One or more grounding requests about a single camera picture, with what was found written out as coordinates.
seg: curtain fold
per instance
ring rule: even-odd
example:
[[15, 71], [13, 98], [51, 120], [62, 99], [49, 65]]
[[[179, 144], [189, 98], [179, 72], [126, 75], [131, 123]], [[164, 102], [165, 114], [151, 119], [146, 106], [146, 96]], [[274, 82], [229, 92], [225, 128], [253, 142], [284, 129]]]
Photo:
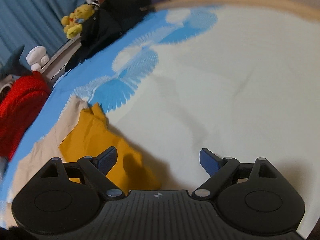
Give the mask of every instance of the curtain fold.
[[36, 46], [45, 46], [49, 56], [66, 41], [60, 24], [85, 0], [0, 0], [0, 63], [25, 44], [21, 63], [28, 66], [27, 54]]

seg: silver screw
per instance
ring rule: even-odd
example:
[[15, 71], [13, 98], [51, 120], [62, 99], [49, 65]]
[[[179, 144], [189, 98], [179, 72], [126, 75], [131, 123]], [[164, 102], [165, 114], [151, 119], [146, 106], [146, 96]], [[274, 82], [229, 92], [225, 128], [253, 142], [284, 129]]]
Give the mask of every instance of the silver screw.
[[204, 188], [201, 188], [201, 189], [197, 189], [195, 191], [195, 194], [198, 196], [198, 197], [207, 197], [211, 194], [211, 192], [207, 189], [204, 189]]
[[120, 189], [117, 189], [117, 188], [112, 188], [112, 189], [109, 189], [107, 191], [107, 195], [109, 197], [119, 197], [122, 195], [122, 191]]

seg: blue patterned sheet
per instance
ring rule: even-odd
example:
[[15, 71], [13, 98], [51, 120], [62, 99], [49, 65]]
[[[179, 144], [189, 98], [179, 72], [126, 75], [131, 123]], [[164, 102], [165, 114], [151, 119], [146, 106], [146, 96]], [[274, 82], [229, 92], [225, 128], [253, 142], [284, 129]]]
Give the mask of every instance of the blue patterned sheet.
[[11, 202], [9, 189], [19, 160], [57, 122], [71, 95], [98, 102], [105, 113], [130, 100], [141, 80], [152, 73], [158, 55], [152, 45], [183, 42], [211, 29], [217, 6], [151, 13], [124, 37], [68, 72], [54, 87], [37, 119], [25, 133], [1, 184], [0, 203]]

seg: white plush toy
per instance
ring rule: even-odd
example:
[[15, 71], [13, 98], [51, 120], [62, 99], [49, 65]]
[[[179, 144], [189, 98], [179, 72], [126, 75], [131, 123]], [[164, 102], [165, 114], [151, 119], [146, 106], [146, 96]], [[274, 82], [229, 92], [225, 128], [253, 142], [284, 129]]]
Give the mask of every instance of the white plush toy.
[[44, 46], [37, 46], [29, 52], [26, 60], [32, 71], [40, 71], [49, 62], [47, 50]]

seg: mattress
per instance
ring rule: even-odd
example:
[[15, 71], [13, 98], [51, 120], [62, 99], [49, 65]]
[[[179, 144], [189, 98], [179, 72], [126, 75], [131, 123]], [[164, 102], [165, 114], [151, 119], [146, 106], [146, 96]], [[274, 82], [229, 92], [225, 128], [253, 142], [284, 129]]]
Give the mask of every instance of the mattress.
[[320, 216], [320, 25], [274, 9], [232, 5], [148, 15], [55, 85], [9, 164], [19, 160], [76, 95], [99, 103], [114, 132], [144, 155], [163, 189], [193, 191], [208, 175], [206, 147], [241, 162], [266, 157], [306, 204], [298, 232]]

